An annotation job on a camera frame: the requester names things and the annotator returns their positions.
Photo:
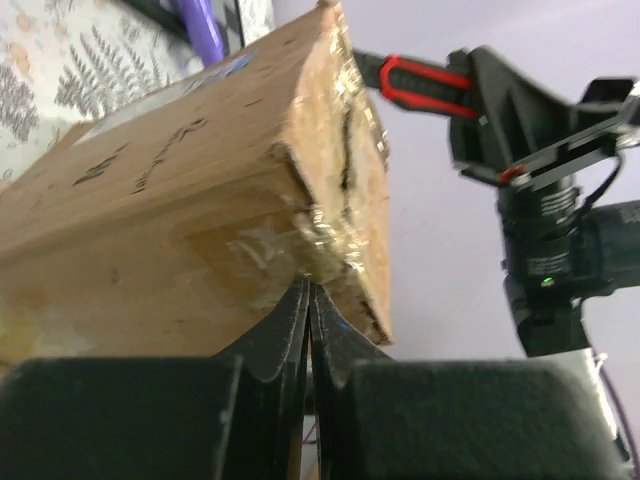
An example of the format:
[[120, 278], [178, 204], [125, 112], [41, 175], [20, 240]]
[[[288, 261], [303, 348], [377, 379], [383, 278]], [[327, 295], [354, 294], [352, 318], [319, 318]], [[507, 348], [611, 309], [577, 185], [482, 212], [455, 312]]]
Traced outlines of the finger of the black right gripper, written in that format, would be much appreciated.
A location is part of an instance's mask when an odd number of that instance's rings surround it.
[[487, 47], [449, 54], [447, 65], [471, 80], [463, 99], [472, 119], [449, 123], [453, 160], [487, 168], [508, 168], [525, 157], [571, 135], [575, 107]]

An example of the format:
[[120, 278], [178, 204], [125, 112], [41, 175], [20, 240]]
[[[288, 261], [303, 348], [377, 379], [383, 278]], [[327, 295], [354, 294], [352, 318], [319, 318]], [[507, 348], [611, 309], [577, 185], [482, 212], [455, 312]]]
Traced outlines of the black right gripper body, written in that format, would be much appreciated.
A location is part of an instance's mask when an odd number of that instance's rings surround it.
[[516, 192], [536, 191], [639, 143], [639, 80], [600, 77], [581, 101], [574, 132], [508, 168], [459, 164], [460, 174]]

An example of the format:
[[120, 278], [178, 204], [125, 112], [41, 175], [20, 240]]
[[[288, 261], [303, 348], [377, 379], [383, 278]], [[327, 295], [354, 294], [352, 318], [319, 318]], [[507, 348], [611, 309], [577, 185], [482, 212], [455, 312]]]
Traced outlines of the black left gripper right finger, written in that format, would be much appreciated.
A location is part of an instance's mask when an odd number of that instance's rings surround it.
[[549, 361], [389, 358], [315, 287], [324, 479], [626, 479], [598, 401]]

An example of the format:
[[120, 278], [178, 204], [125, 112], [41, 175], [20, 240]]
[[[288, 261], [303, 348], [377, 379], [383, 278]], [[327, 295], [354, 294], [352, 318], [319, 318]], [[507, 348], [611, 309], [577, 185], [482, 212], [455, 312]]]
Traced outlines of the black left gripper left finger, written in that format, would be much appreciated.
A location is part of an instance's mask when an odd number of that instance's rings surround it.
[[211, 357], [40, 358], [1, 383], [5, 479], [295, 479], [309, 285]]

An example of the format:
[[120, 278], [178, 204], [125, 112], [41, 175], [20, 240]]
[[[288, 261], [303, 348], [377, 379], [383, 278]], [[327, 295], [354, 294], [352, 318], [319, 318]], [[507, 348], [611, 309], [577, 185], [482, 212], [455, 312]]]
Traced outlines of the red black utility knife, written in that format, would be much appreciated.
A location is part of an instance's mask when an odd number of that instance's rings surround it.
[[393, 54], [380, 56], [359, 50], [353, 57], [364, 84], [406, 111], [450, 118], [475, 119], [466, 73]]

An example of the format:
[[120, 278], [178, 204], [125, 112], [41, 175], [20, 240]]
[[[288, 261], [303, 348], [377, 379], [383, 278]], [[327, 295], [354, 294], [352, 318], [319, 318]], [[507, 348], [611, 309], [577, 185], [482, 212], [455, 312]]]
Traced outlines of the brown cardboard express box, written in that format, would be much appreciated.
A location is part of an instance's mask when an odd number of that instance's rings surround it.
[[296, 278], [392, 340], [386, 135], [343, 9], [96, 123], [1, 195], [1, 366], [209, 355]]

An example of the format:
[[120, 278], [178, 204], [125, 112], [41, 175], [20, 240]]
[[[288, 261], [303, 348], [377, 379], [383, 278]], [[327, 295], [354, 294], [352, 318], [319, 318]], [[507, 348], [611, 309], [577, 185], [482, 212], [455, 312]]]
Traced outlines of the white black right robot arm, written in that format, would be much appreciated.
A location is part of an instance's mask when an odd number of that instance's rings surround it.
[[469, 76], [473, 120], [454, 119], [449, 142], [461, 175], [494, 187], [505, 295], [528, 357], [585, 349], [583, 302], [639, 282], [639, 229], [621, 209], [582, 196], [576, 174], [617, 163], [639, 143], [639, 81], [599, 77], [569, 103], [486, 47], [448, 64]]

